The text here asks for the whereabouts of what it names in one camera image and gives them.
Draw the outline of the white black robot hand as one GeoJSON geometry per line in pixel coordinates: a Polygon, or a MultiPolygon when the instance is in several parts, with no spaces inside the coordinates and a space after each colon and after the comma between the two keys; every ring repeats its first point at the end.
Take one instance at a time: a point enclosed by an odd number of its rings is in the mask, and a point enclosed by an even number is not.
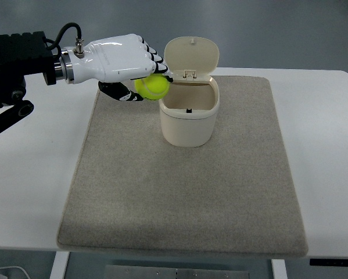
{"type": "Polygon", "coordinates": [[[145,98],[128,89],[124,81],[158,74],[173,82],[164,59],[136,34],[104,38],[87,45],[77,38],[74,48],[61,50],[60,57],[55,60],[55,74],[58,80],[66,80],[68,84],[96,79],[101,92],[125,102],[139,102],[145,98]]]}

